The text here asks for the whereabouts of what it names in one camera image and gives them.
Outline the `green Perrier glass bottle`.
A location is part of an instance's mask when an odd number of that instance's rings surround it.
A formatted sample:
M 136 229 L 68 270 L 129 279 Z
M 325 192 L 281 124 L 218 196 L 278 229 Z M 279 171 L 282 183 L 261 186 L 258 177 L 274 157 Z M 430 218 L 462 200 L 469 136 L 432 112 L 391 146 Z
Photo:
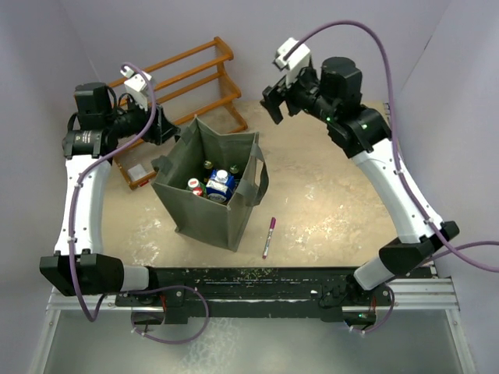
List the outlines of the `green Perrier glass bottle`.
M 212 175 L 213 170 L 214 170 L 214 164 L 209 160 L 205 160 L 203 163 L 203 182 L 204 183 L 207 183 L 210 180 L 210 177 Z

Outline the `orange juice plastic bottle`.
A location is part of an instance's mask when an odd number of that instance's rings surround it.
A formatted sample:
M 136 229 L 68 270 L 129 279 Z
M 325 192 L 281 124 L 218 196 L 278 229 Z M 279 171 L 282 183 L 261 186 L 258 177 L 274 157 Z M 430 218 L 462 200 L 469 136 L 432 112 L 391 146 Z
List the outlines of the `orange juice plastic bottle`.
M 198 180 L 197 178 L 191 178 L 188 180 L 187 182 L 187 189 L 192 192 L 193 189 L 195 188 L 202 188 L 206 194 L 206 196 L 204 198 L 207 197 L 207 192 L 206 192 L 206 187 L 205 185 L 200 181 Z

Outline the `dark cola glass bottle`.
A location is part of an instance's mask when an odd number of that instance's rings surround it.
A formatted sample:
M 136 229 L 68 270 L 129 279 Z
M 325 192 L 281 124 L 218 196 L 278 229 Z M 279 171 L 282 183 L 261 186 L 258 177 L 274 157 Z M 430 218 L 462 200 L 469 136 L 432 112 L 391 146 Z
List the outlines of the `dark cola glass bottle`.
M 199 197 L 205 197 L 206 194 L 204 192 L 204 190 L 202 188 L 195 188 L 192 190 L 192 193 L 196 196 L 199 196 Z

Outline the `blue orange juice carton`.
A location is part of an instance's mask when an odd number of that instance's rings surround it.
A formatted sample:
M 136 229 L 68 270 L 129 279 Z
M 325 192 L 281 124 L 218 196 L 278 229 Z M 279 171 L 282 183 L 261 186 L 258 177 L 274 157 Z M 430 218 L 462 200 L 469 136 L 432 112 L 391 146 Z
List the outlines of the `blue orange juice carton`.
M 235 179 L 226 170 L 213 170 L 206 184 L 207 198 L 216 203 L 226 204 L 235 190 Z

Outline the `green canvas tote bag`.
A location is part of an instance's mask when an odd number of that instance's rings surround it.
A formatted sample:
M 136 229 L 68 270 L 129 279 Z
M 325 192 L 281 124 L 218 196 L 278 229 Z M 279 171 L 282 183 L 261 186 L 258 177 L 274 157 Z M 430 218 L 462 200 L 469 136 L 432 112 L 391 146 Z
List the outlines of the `green canvas tote bag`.
M 188 181 L 203 182 L 205 164 L 215 171 L 236 166 L 240 182 L 226 202 L 195 196 Z M 269 177 L 257 132 L 220 134 L 199 118 L 183 131 L 169 154 L 151 162 L 157 172 L 152 187 L 179 234 L 228 249 L 239 247 L 252 209 L 264 198 Z

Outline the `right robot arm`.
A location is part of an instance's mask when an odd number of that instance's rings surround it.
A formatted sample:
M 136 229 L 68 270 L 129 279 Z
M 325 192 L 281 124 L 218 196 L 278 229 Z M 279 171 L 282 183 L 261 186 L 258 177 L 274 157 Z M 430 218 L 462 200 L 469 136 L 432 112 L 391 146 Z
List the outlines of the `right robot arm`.
M 280 105 L 285 103 L 289 115 L 303 111 L 323 122 L 333 143 L 369 179 L 395 225 L 396 239 L 356 269 L 347 285 L 348 299 L 364 305 L 374 288 L 414 270 L 442 248 L 443 240 L 455 238 L 458 225 L 445 221 L 431 206 L 420 213 L 410 199 L 396 170 L 402 160 L 392 153 L 387 122 L 361 102 L 363 74 L 354 61 L 328 58 L 319 71 L 309 57 L 292 63 L 276 58 L 274 64 L 285 76 L 264 90 L 261 101 L 272 120 L 282 121 Z

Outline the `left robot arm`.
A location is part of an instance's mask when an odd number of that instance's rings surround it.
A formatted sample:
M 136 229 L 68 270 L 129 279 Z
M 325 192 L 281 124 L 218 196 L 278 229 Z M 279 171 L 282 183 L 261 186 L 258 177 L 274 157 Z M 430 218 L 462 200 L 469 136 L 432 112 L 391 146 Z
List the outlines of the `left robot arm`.
M 105 83 L 85 83 L 75 89 L 77 111 L 68 121 L 62 141 L 67 190 L 62 228 L 53 255 L 40 260 L 41 274 L 65 296 L 74 296 L 73 283 L 84 295 L 133 291 L 142 305 L 160 298 L 160 286 L 150 280 L 144 266 L 126 266 L 104 255 L 101 218 L 104 188 L 119 140 L 140 135 L 161 145 L 177 136 L 179 128 L 164 115 L 161 106 L 150 108 L 150 77 L 135 75 L 125 82 L 126 108 Z

